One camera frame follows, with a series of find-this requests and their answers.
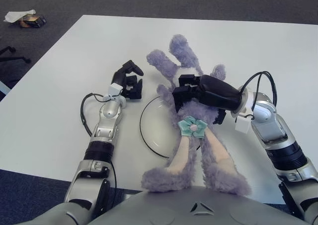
round plastic lid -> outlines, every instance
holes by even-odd
[[[145,108],[140,118],[140,132],[146,145],[162,157],[170,157],[177,143],[180,130],[170,121],[169,109],[157,97]]]

stuffed bunny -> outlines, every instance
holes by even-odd
[[[159,85],[157,92],[169,107],[171,122],[181,130],[179,143],[173,150],[164,168],[153,168],[144,173],[142,187],[152,192],[166,192],[188,188],[194,178],[196,149],[201,146],[204,182],[207,188],[219,192],[247,195],[250,187],[244,176],[238,173],[234,162],[213,133],[213,122],[218,116],[218,109],[192,99],[183,104],[178,113],[172,96],[181,74],[203,75],[196,55],[182,35],[175,35],[169,51],[181,62],[173,63],[160,50],[147,55],[150,65],[156,67],[171,83],[170,88]],[[217,65],[210,76],[225,79],[225,67]]]

teal flower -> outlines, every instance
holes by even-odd
[[[204,138],[204,129],[207,127],[207,124],[204,121],[196,120],[194,117],[188,116],[178,122],[178,126],[182,136]]]

gray carpet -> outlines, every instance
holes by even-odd
[[[0,80],[13,87],[18,80],[83,15],[249,20],[317,24],[317,0],[0,0],[0,16],[35,9],[48,23],[40,29],[0,22],[0,49],[14,46],[14,55],[31,58],[0,63]],[[68,183],[0,170],[0,224],[32,219],[62,202]]]

pink bead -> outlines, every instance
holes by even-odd
[[[195,125],[195,124],[192,124],[192,125],[190,126],[190,130],[193,131],[193,132],[195,132],[197,129],[198,129],[198,126]]]

